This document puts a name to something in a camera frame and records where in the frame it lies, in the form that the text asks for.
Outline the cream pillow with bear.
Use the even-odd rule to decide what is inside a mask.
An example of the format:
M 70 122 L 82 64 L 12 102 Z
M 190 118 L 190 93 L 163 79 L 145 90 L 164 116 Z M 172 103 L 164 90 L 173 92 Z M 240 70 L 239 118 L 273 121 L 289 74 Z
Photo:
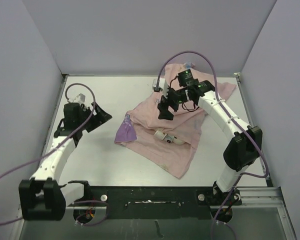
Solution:
M 183 140 L 177 138 L 176 136 L 173 136 L 173 135 L 170 135 L 168 133 L 162 132 L 161 130 L 157 130 L 154 133 L 154 137 L 161 140 L 161 141 L 167 142 L 169 144 L 174 143 L 178 146 L 181 146 L 185 143 Z

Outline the pink pillowcase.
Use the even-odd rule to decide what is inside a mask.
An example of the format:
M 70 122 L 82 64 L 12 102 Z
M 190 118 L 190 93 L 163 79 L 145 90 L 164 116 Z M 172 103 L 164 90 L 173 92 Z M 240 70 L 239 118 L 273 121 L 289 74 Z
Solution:
M 173 114 L 173 120 L 160 120 L 160 100 L 152 93 L 134 109 L 127 111 L 114 142 L 147 158 L 180 179 L 188 171 L 197 151 L 207 113 L 202 109 L 188 112 L 180 108 Z M 184 144 L 176 145 L 155 138 L 157 130 L 181 139 Z

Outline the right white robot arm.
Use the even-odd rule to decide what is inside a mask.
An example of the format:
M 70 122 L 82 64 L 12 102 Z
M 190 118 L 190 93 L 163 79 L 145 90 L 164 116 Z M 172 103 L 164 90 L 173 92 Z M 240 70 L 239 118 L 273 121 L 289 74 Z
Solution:
M 158 118 L 171 121 L 174 114 L 169 109 L 177 111 L 180 105 L 193 102 L 220 127 L 229 143 L 223 152 L 225 167 L 215 183 L 217 189 L 212 192 L 212 197 L 217 204 L 223 205 L 231 198 L 230 190 L 240 174 L 260 156 L 262 130 L 258 126 L 250 126 L 231 110 L 217 93 L 217 84 L 195 79 L 189 69 L 180 72 L 175 78 L 180 86 L 178 90 L 173 89 L 163 78 L 153 83 L 153 90 L 162 92 L 157 105 Z

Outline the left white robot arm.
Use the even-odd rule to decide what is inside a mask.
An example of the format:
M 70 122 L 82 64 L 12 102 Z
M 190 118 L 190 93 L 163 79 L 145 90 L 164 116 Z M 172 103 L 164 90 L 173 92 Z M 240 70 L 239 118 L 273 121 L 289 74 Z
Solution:
M 50 152 L 30 179 L 22 180 L 18 186 L 24 220 L 60 221 L 67 206 L 74 203 L 85 206 L 93 200 L 88 181 L 71 180 L 60 185 L 59 180 L 83 132 L 95 130 L 112 116 L 98 104 L 88 107 L 82 101 L 65 104 L 63 115 L 54 132 Z

